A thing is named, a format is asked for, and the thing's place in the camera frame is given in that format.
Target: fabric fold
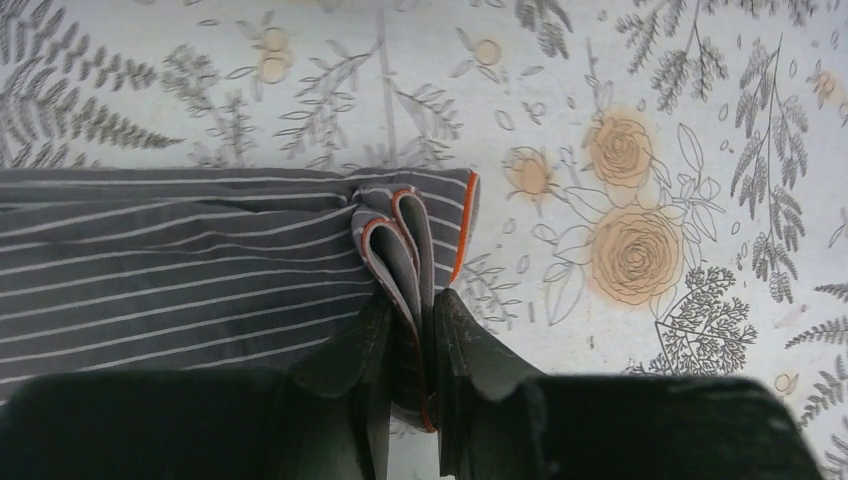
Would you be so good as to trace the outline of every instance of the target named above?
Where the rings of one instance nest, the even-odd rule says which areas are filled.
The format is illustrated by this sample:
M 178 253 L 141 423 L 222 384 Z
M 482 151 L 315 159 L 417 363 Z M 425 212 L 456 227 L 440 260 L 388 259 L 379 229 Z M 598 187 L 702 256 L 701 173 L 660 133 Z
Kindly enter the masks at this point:
M 403 324 L 394 330 L 392 411 L 411 425 L 434 431 L 430 400 L 435 389 L 428 365 L 432 365 L 435 347 L 432 309 L 436 286 L 427 207 L 413 186 L 365 185 L 358 195 L 374 208 L 391 211 L 389 218 L 377 212 L 355 217 L 354 235 L 361 236 L 355 243 L 397 306 Z
M 0 171 L 0 404 L 46 373 L 283 368 L 392 288 L 381 278 L 420 329 L 422 285 L 458 271 L 478 183 L 468 170 Z M 372 221 L 382 266 L 364 261 Z

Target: botanical print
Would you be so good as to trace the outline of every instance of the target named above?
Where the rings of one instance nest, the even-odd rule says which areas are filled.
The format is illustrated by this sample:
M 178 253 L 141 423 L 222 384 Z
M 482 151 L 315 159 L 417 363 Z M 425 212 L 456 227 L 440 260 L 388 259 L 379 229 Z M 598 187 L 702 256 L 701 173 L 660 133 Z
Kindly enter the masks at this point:
M 453 288 L 488 331 L 546 371 L 756 376 L 841 478 L 845 5 L 0 1 L 0 168 L 470 166 Z
M 563 28 L 569 33 L 574 33 L 574 28 L 559 0 L 516 0 L 515 18 L 521 28 L 536 33 L 539 48 L 546 56 L 568 58 Z
M 84 97 L 83 84 L 112 92 L 124 86 L 144 90 L 157 75 L 147 63 L 93 47 L 80 23 L 68 24 L 64 16 L 53 0 L 0 5 L 0 63 L 9 72 L 0 93 L 0 166 L 98 165 L 77 150 L 84 142 L 121 149 L 182 142 L 138 125 L 98 97 Z
M 500 281 L 506 271 L 504 267 L 492 267 L 488 264 L 491 254 L 483 254 L 467 260 L 462 265 L 455 289 L 464 298 L 471 300 L 469 309 L 483 327 L 498 333 L 498 326 L 512 330 L 518 315 L 513 311 L 521 300 L 510 294 L 518 287 L 516 282 Z
M 810 422 L 816 420 L 822 413 L 831 407 L 839 411 L 845 411 L 841 405 L 845 405 L 846 391 L 848 391 L 848 353 L 837 355 L 833 361 L 833 368 L 820 370 L 818 376 L 820 381 L 813 384 L 816 392 L 807 397 L 807 402 L 801 408 L 798 425 L 801 428 L 809 426 Z
M 751 307 L 739 298 L 723 297 L 736 283 L 726 268 L 690 270 L 688 293 L 655 323 L 661 352 L 645 368 L 628 373 L 652 375 L 727 375 L 742 370 L 746 351 L 757 338 L 747 323 Z
M 188 45 L 177 47 L 164 64 L 162 88 L 185 103 L 186 112 L 191 117 L 211 118 L 214 127 L 206 130 L 206 134 L 221 139 L 221 145 L 214 151 L 202 142 L 195 142 L 195 151 L 189 154 L 193 163 L 201 167 L 247 166 L 250 159 L 246 153 L 256 146 L 250 133 L 256 127 L 249 124 L 250 116 L 243 113 L 247 104 L 242 100 L 241 92 L 228 94 L 224 106 L 216 107 L 209 91 L 220 81 L 218 70 L 212 66 L 208 56 L 197 54 Z
M 816 287 L 816 291 L 829 293 L 843 302 L 848 303 L 848 282 L 819 285 Z
M 792 303 L 791 281 L 798 280 L 798 269 L 790 253 L 798 252 L 806 228 L 801 204 L 791 191 L 799 175 L 807 174 L 804 134 L 809 123 L 798 95 L 786 97 L 778 88 L 780 49 L 781 44 L 768 51 L 755 42 L 739 80 L 742 95 L 736 107 L 736 128 L 744 127 L 748 143 L 733 174 L 730 195 L 738 198 L 740 206 L 748 204 L 751 220 L 758 206 L 767 206 L 769 228 L 754 240 L 751 269 L 768 282 L 776 302 Z M 760 113 L 766 116 L 762 132 L 756 129 Z
M 715 15 L 720 10 L 736 7 L 755 19 L 784 7 L 798 27 L 807 24 L 817 7 L 813 0 L 773 0 L 732 2 L 730 0 L 633 0 L 636 7 L 648 7 L 646 13 L 634 13 L 618 19 L 616 30 L 627 38 L 625 46 L 633 48 L 635 53 L 627 71 L 639 73 L 645 68 L 649 57 L 654 55 L 653 48 L 660 38 L 660 29 L 669 38 L 676 38 L 680 30 L 681 18 L 692 4 L 692 23 L 688 27 L 687 40 L 683 48 L 667 50 L 659 61 L 659 67 L 651 78 L 651 88 L 659 92 L 657 110 L 673 113 L 678 104 L 678 96 L 691 78 L 692 98 L 704 102 L 709 91 L 713 90 L 716 78 L 728 79 L 724 55 L 712 45 L 708 35 L 702 35 L 698 29 L 699 15 L 703 12 Z
M 323 154 L 309 162 L 307 168 L 327 169 L 337 166 L 336 152 L 348 147 L 348 139 L 339 125 L 338 114 L 349 112 L 355 107 L 352 103 L 358 87 L 357 70 L 375 55 L 379 58 L 383 74 L 383 107 L 386 111 L 386 131 L 388 134 L 386 155 L 374 159 L 374 163 L 361 165 L 346 164 L 351 170 L 361 166 L 392 168 L 398 166 L 416 166 L 439 168 L 442 162 L 451 160 L 450 146 L 446 142 L 459 140 L 462 124 L 455 122 L 457 111 L 452 108 L 454 99 L 446 95 L 444 89 L 425 83 L 415 90 L 401 88 L 390 75 L 389 54 L 386 39 L 385 11 L 376 13 L 377 39 L 367 52 L 351 54 L 340 42 L 329 40 L 334 54 L 340 57 L 336 63 L 328 63 L 320 58 L 312 58 L 321 73 L 313 77 L 300 79 L 306 88 L 295 94 L 296 98 L 312 95 L 313 98 L 300 100 L 304 107 L 280 116 L 283 120 L 303 121 L 300 127 L 286 128 L 277 132 L 277 136 L 290 137 L 282 150 L 288 151 L 288 158 L 305 153 L 307 142 L 318 143 Z M 342 87 L 349 84 L 349 92 Z M 394 106 L 397 102 L 409 115 L 418 129 L 419 135 L 398 146 L 395 127 Z
M 281 27 L 272 26 L 273 10 L 265 12 L 260 23 L 261 29 L 246 20 L 236 22 L 239 32 L 248 40 L 255 42 L 253 48 L 259 50 L 258 63 L 239 67 L 230 72 L 227 80 L 237 80 L 248 75 L 251 78 L 251 91 L 257 102 L 262 101 L 262 85 L 276 85 L 285 80 L 294 65 L 294 53 L 289 48 L 291 36 Z
M 459 36 L 462 47 L 471 54 L 471 58 L 458 64 L 451 72 L 451 78 L 459 78 L 474 67 L 489 80 L 495 83 L 501 83 L 500 77 L 493 70 L 495 65 L 501 61 L 501 56 L 503 55 L 501 46 L 488 38 L 474 42 L 461 28 L 456 29 L 456 34 Z
M 786 342 L 785 348 L 791 348 L 805 342 L 848 345 L 848 317 L 843 315 L 816 325 Z
M 848 210 L 845 207 L 839 209 L 839 215 L 842 220 L 842 224 L 836 227 L 836 230 L 830 234 L 830 240 L 827 242 L 827 248 L 833 248 L 833 245 L 836 244 L 837 240 L 840 238 L 848 238 L 848 229 L 846 229 L 846 225 L 848 225 Z
M 549 163 L 545 150 L 531 147 L 511 148 L 502 162 L 504 175 L 515 190 L 507 195 L 507 200 L 515 195 L 527 197 L 542 216 L 542 204 L 546 196 L 565 199 L 557 193 L 562 187 L 552 181 L 554 170 Z
M 843 416 L 841 423 L 842 430 L 830 437 L 832 446 L 824 453 L 827 463 L 822 466 L 822 471 L 827 480 L 842 480 L 848 476 L 848 416 Z

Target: fern leaf print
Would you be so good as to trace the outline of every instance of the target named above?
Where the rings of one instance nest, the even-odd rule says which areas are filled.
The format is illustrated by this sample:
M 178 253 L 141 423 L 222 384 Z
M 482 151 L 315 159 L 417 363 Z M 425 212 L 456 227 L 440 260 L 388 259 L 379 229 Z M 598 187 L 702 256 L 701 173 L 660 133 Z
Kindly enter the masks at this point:
M 143 91 L 157 80 L 151 65 L 93 47 L 80 23 L 66 21 L 65 8 L 53 0 L 0 8 L 0 64 L 10 71 L 0 91 L 0 166 L 79 167 L 85 156 L 72 152 L 85 144 L 164 149 L 182 141 L 82 93 Z

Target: flower drawing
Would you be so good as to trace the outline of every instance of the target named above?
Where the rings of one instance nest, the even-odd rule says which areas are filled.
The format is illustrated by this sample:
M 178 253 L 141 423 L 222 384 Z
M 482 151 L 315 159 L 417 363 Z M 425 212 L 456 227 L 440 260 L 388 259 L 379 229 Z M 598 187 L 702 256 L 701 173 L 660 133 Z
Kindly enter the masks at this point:
M 474 47 L 474 59 L 491 67 L 501 61 L 501 46 L 491 40 L 481 40 Z
M 542 201 L 551 195 L 564 200 L 553 189 L 559 185 L 553 183 L 554 170 L 548 164 L 544 151 L 531 147 L 511 148 L 503 161 L 503 171 L 507 181 L 515 188 L 507 199 L 522 194 L 528 196 L 542 215 Z
M 677 284 L 683 274 L 682 223 L 675 207 L 614 208 L 595 226 L 589 242 L 592 274 L 612 298 L 641 305 Z
M 282 28 L 266 28 L 259 39 L 259 45 L 262 48 L 259 79 L 271 85 L 280 83 L 294 65 L 294 55 L 288 49 L 289 34 Z
M 813 93 L 819 103 L 819 109 L 825 103 L 839 105 L 845 99 L 845 93 L 839 79 L 832 73 L 822 71 L 821 60 L 816 62 L 816 71 L 807 77 L 807 83 L 813 84 Z
M 501 49 L 501 46 L 494 40 L 489 40 L 487 38 L 476 42 L 472 41 L 471 37 L 469 37 L 468 34 L 461 28 L 457 28 L 456 33 L 459 36 L 459 41 L 462 43 L 463 48 L 465 48 L 471 56 L 454 67 L 450 76 L 452 78 L 459 78 L 465 75 L 473 67 L 489 80 L 495 83 L 501 83 L 500 76 L 493 70 L 498 63 L 500 63 L 501 58 L 503 57 L 503 50 Z
M 268 11 L 263 15 L 257 28 L 246 20 L 239 20 L 236 26 L 242 36 L 254 42 L 252 48 L 259 50 L 258 62 L 253 65 L 239 67 L 226 75 L 227 80 L 252 75 L 251 90 L 256 101 L 262 100 L 262 85 L 276 85 L 285 80 L 289 70 L 294 65 L 294 53 L 290 48 L 291 36 L 280 27 L 271 26 L 274 12 Z M 314 63 L 320 63 L 318 59 L 312 59 Z
M 591 168 L 604 183 L 610 200 L 625 207 L 638 200 L 647 208 L 656 206 L 659 184 L 652 178 L 654 150 L 645 127 L 638 121 L 605 115 L 599 126 L 589 128 L 583 141 Z

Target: striped fabric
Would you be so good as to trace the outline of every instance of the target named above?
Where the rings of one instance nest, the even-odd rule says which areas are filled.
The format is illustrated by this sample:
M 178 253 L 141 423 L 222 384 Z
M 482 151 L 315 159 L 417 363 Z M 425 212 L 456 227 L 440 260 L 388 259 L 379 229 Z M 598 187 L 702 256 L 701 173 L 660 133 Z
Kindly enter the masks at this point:
M 426 207 L 440 290 L 473 229 L 468 170 L 0 172 L 0 403 L 52 372 L 290 365 L 378 288 L 363 233 L 399 191 Z

